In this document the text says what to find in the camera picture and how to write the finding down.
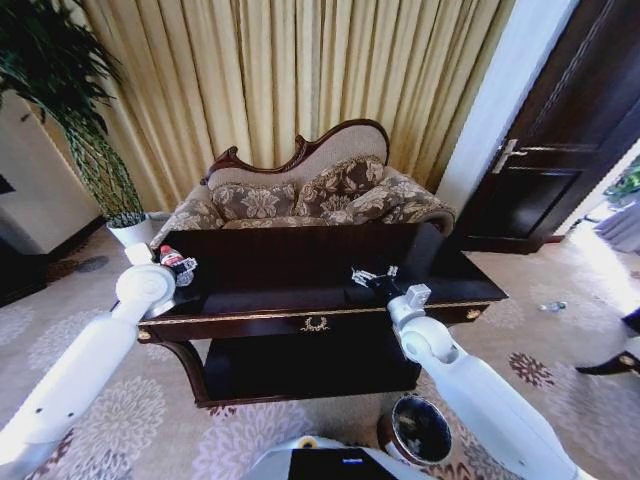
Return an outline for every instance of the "gold trim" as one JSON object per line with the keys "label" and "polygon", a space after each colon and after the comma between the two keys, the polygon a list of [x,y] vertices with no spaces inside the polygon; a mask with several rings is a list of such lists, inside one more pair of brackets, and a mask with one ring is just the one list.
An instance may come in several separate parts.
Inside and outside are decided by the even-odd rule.
{"label": "gold trim", "polygon": [[[433,303],[426,306],[427,310],[432,308],[453,308],[453,307],[479,307],[489,306],[492,303],[499,302],[500,300],[485,300],[480,302],[457,302],[457,303]],[[150,319],[141,320],[140,326],[146,325],[175,325],[181,323],[205,323],[205,322],[217,322],[224,320],[256,320],[256,319],[269,319],[269,318],[291,318],[291,317],[308,317],[318,315],[347,315],[352,313],[371,313],[371,312],[386,312],[385,307],[376,308],[352,308],[344,310],[318,310],[312,312],[283,312],[283,313],[253,313],[249,315],[237,314],[237,315],[225,315],[221,317],[198,317],[198,318],[167,318],[167,319]]]}
{"label": "gold trim", "polygon": [[482,312],[477,308],[467,310],[467,320],[475,320],[480,315],[482,315]]}
{"label": "gold trim", "polygon": [[138,340],[149,340],[151,339],[151,334],[147,332],[144,328],[140,329],[138,332]]}
{"label": "gold trim", "polygon": [[311,321],[313,317],[309,317],[304,321],[304,327],[300,329],[301,332],[320,332],[322,330],[329,330],[327,327],[327,317],[320,317],[320,325],[312,325]]}

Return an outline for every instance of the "floor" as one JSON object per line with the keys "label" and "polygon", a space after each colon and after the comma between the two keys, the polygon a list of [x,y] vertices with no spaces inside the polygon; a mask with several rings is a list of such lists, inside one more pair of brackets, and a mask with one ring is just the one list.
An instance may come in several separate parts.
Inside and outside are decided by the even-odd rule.
{"label": "floor", "polygon": [[[545,415],[584,470],[600,479],[640,478],[640,378],[589,377],[573,368],[621,349],[629,332],[619,318],[640,305],[640,257],[615,253],[580,227],[534,255],[470,258],[511,298],[453,327],[458,342]],[[100,230],[52,269],[47,289],[0,309],[0,425],[83,326],[111,307],[126,267],[116,241]],[[556,300],[567,309],[538,309]],[[429,468],[431,475],[515,478],[442,404],[428,378],[417,391],[441,407],[455,435],[451,456]],[[196,409],[177,359],[162,347],[136,345],[33,478],[236,479],[265,449],[304,433],[377,447],[376,422],[399,395]]]}

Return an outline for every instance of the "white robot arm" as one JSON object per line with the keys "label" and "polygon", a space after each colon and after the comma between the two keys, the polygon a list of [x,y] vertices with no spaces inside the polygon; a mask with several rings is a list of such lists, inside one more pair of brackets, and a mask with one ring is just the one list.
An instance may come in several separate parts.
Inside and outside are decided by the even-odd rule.
{"label": "white robot arm", "polygon": [[465,352],[442,323],[425,315],[431,290],[413,285],[404,293],[394,282],[396,271],[391,267],[376,276],[359,270],[352,278],[386,298],[405,355],[431,376],[442,398],[491,456],[527,480],[590,478],[535,408],[489,365]]}
{"label": "white robot arm", "polygon": [[133,347],[138,321],[174,290],[173,273],[160,265],[120,276],[120,303],[82,330],[0,432],[0,478],[23,479],[51,456]]}
{"label": "white robot arm", "polygon": [[[591,478],[567,456],[540,413],[486,363],[467,354],[443,324],[425,315],[430,290],[414,285],[405,293],[393,281],[395,271],[390,273],[356,271],[353,278],[387,298],[405,354],[431,375],[487,451],[527,480]],[[159,265],[138,265],[122,274],[118,306],[87,325],[0,432],[1,478],[22,479],[53,453],[132,348],[138,321],[170,303],[174,289],[173,273]],[[388,471],[397,469],[398,478],[417,474],[397,462],[393,467],[382,452],[371,454]]]}

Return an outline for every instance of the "table drawer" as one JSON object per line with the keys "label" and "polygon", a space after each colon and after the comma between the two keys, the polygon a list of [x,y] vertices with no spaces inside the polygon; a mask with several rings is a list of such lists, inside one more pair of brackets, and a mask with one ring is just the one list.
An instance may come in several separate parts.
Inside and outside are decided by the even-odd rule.
{"label": "table drawer", "polygon": [[139,324],[140,341],[161,342],[202,338],[260,337],[268,335],[350,334],[388,329],[386,310],[256,314],[221,318],[167,318]]}

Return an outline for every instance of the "loveseat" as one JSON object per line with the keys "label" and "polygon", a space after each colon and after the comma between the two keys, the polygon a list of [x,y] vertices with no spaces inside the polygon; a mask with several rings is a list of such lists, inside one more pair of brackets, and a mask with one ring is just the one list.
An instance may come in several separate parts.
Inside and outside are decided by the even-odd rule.
{"label": "loveseat", "polygon": [[343,122],[315,142],[296,137],[291,160],[274,169],[250,166],[237,147],[220,155],[151,242],[172,230],[429,222],[451,233],[455,211],[388,166],[380,124]]}

